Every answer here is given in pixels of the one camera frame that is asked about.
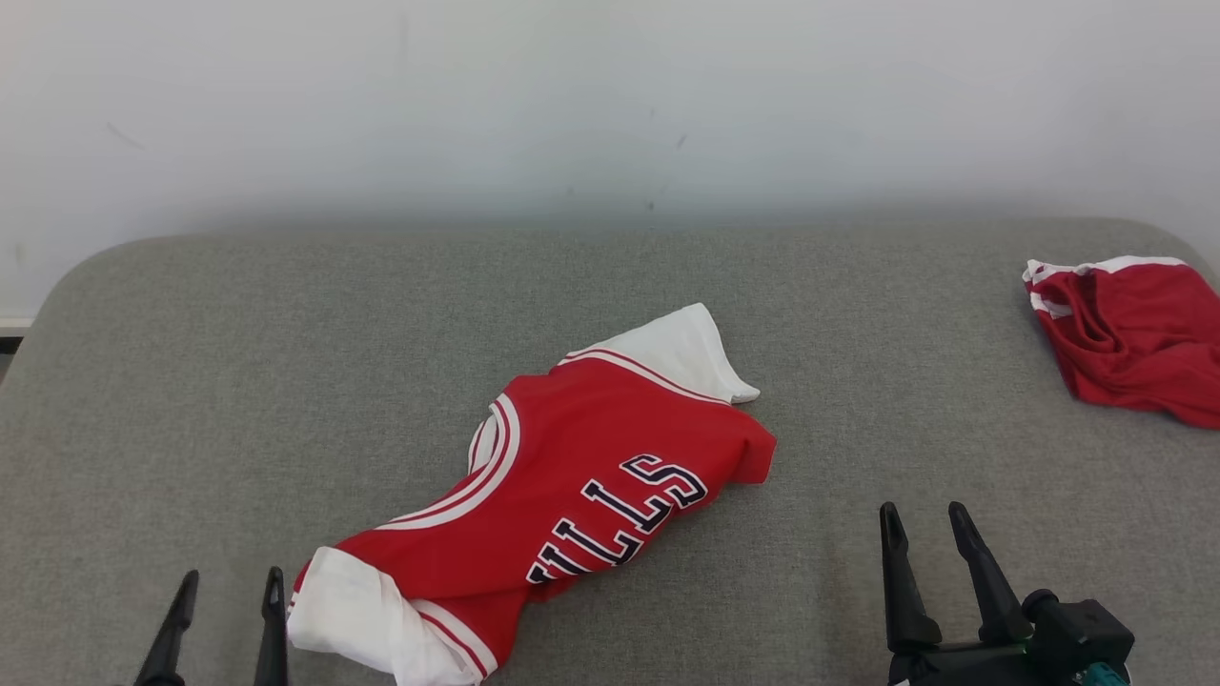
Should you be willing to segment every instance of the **folded red cloth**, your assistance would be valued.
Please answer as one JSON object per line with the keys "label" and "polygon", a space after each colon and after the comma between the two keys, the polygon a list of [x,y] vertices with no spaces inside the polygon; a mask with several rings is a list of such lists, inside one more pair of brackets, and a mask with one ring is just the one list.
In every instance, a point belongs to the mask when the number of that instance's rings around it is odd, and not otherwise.
{"label": "folded red cloth", "polygon": [[1186,262],[1030,260],[1022,278],[1072,395],[1220,428],[1220,297]]}

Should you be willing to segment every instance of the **gray fabric surface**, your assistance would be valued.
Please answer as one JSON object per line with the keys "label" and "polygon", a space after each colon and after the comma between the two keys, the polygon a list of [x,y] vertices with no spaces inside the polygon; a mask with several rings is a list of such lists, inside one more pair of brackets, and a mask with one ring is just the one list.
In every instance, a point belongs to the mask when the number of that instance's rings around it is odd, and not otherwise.
{"label": "gray fabric surface", "polygon": [[[1139,684],[1220,669],[1220,433],[1089,406],[1027,258],[1172,255],[1109,220],[703,232],[176,238],[55,289],[0,386],[0,670],[129,682],[182,574],[181,670],[248,682],[264,575],[422,507],[517,374],[702,300],[780,441],[627,568],[532,605],[497,684],[884,682],[877,508],[947,640],[977,614],[960,499],[1024,597],[1096,597]],[[294,682],[390,684],[292,651]]]}

